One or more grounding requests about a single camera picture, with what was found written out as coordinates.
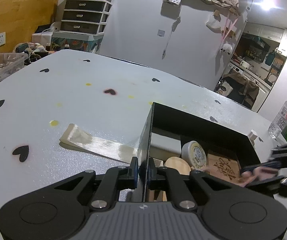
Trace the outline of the clear plastic storage bin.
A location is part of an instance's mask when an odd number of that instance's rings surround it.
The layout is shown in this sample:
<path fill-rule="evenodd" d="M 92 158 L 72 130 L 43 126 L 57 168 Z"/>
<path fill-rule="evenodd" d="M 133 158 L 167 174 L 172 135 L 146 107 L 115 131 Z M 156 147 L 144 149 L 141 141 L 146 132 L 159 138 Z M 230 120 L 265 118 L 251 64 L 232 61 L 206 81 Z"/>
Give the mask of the clear plastic storage bin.
<path fill-rule="evenodd" d="M 0 82 L 24 68 L 26 53 L 0 53 Z"/>

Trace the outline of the white plush sheep toy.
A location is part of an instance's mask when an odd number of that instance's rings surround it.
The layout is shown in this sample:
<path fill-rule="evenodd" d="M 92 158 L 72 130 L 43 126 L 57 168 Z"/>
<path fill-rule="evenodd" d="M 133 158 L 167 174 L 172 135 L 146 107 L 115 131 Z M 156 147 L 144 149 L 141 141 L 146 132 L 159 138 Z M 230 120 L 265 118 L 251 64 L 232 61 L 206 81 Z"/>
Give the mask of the white plush sheep toy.
<path fill-rule="evenodd" d="M 222 48 L 220 49 L 223 53 L 226 53 L 227 55 L 231 55 L 233 48 L 231 46 L 231 44 L 229 43 L 225 43 L 223 44 Z"/>

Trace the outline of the white three drawer cabinet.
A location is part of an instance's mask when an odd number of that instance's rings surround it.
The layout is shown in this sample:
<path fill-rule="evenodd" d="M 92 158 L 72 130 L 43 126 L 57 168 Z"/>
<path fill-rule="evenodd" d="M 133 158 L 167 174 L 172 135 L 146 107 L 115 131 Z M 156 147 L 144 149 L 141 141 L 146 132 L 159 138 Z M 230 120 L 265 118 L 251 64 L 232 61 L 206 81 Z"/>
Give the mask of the white three drawer cabinet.
<path fill-rule="evenodd" d="M 106 0 L 66 0 L 61 31 L 103 35 L 111 8 Z"/>

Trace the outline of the white rectangular charger block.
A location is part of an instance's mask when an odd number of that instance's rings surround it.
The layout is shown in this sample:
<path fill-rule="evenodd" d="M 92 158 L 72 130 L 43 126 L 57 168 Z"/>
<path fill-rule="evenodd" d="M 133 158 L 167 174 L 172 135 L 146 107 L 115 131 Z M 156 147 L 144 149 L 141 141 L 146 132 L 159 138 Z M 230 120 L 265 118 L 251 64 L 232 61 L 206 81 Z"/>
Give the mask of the white rectangular charger block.
<path fill-rule="evenodd" d="M 181 142 L 179 139 L 152 133 L 150 145 L 159 150 L 181 154 Z"/>

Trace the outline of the brown carved wooden coaster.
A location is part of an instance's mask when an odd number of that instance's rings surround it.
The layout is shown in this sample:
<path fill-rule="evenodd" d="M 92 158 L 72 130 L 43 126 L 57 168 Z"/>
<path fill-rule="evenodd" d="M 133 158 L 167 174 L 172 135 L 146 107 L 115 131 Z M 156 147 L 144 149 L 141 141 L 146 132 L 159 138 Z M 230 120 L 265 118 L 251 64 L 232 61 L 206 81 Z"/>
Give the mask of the brown carved wooden coaster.
<path fill-rule="evenodd" d="M 231 183 L 237 182 L 240 178 L 239 164 L 236 160 L 212 152 L 207 155 L 205 172 Z"/>

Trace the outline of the oval light wooden block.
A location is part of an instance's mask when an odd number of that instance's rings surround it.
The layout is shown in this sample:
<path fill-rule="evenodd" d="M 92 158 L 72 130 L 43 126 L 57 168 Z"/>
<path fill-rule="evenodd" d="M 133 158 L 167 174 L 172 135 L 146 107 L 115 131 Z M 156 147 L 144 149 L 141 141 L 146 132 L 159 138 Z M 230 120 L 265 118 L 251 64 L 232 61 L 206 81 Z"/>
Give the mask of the oval light wooden block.
<path fill-rule="evenodd" d="M 174 168 L 177 170 L 181 175 L 189 175 L 191 172 L 191 168 L 189 164 L 179 157 L 170 157 L 165 161 L 165 167 Z"/>

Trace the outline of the brown jacket on chair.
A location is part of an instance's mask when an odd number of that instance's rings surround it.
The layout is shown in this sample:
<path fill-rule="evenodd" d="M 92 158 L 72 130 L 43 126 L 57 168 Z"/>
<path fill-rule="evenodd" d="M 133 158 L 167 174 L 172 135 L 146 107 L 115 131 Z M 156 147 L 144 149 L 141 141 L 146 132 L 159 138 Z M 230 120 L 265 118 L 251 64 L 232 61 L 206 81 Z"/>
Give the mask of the brown jacket on chair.
<path fill-rule="evenodd" d="M 227 82 L 232 88 L 227 96 L 229 99 L 252 109 L 259 94 L 258 85 L 234 70 L 230 74 L 224 75 L 223 81 Z"/>

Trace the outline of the clear plastic water bottle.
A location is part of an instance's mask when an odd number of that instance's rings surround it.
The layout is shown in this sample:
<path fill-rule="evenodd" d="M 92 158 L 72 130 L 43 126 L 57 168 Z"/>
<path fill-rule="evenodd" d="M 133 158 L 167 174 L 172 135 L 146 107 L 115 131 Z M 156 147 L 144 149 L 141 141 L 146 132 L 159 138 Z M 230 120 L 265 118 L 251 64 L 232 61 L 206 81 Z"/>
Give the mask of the clear plastic water bottle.
<path fill-rule="evenodd" d="M 270 124 L 268 133 L 273 139 L 276 139 L 284 128 L 287 126 L 287 101 L 283 104 L 282 108 Z"/>

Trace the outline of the round cream tape dispenser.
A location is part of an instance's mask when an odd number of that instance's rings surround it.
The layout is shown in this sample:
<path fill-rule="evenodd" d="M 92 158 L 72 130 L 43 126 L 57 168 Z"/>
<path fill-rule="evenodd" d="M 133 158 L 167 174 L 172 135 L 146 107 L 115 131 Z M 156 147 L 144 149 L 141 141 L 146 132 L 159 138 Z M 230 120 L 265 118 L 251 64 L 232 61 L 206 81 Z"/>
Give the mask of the round cream tape dispenser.
<path fill-rule="evenodd" d="M 184 144 L 181 150 L 181 158 L 196 170 L 200 170 L 207 165 L 205 151 L 196 141 Z"/>

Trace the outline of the black storage box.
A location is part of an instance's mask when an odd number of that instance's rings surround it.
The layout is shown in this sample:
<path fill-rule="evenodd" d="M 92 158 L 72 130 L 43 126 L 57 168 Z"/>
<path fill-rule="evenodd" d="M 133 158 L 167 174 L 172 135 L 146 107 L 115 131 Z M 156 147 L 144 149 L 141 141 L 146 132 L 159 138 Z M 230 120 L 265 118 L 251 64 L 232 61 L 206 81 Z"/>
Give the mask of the black storage box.
<path fill-rule="evenodd" d="M 178 135 L 182 145 L 194 140 L 205 150 L 212 150 L 225 157 L 235 157 L 242 168 L 261 163 L 246 135 L 211 120 L 154 102 L 139 141 L 140 167 L 138 188 L 135 190 L 139 195 L 138 200 L 148 200 L 147 162 L 150 157 L 151 134 L 154 129 Z"/>

